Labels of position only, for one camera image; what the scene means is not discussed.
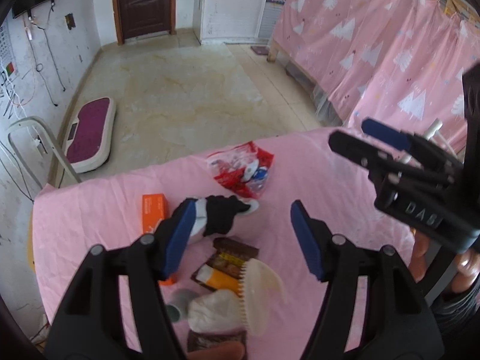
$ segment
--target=plastic bag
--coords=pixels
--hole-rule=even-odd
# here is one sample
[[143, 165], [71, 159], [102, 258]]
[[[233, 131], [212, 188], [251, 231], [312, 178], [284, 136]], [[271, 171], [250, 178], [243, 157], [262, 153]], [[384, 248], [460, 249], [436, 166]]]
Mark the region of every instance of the plastic bag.
[[229, 289], [194, 299], [188, 307], [188, 325], [196, 333], [216, 333], [243, 327], [239, 298]]
[[274, 155], [252, 141], [208, 156], [208, 167], [223, 187], [243, 198], [258, 198], [265, 188]]

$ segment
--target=white cabinet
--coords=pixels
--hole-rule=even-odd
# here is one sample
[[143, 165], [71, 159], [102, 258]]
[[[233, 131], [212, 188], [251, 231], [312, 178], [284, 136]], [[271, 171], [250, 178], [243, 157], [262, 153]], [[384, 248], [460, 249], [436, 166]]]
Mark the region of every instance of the white cabinet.
[[265, 0], [195, 0], [193, 27], [202, 44], [255, 43]]

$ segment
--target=human hand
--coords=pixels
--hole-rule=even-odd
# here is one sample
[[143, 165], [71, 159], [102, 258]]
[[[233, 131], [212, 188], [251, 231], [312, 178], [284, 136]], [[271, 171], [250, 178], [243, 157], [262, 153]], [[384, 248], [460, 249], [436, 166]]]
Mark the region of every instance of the human hand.
[[188, 360], [242, 360], [245, 347], [241, 342], [223, 342], [209, 349], [187, 353]]
[[[427, 271], [425, 253], [429, 244], [430, 238], [419, 231], [415, 233], [415, 244], [413, 245], [409, 270], [416, 282], [422, 280]], [[480, 273], [480, 255], [469, 249], [465, 253], [455, 256], [454, 262], [458, 273], [450, 283], [448, 290], [460, 294], [467, 291], [477, 279]]]

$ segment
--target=yellow tube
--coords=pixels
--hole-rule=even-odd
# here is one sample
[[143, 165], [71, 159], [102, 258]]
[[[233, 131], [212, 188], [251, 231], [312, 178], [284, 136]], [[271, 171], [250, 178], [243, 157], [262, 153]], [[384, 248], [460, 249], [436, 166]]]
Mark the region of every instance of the yellow tube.
[[239, 294], [239, 281], [204, 264], [197, 273], [197, 280], [216, 290], [232, 290]]

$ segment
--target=comb teeth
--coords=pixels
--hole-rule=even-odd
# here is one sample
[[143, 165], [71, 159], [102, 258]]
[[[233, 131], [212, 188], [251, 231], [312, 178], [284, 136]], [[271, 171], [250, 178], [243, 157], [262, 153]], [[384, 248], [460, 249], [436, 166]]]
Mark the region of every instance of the comb teeth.
[[245, 329], [251, 333], [250, 329], [250, 324], [248, 322], [248, 315], [247, 315], [247, 310], [245, 307], [245, 276], [247, 274], [247, 264], [248, 261], [245, 262], [241, 269], [240, 269], [240, 279], [238, 280], [239, 286], [238, 286], [238, 297], [240, 298], [240, 317], [241, 317], [241, 322], [243, 323], [243, 326]]

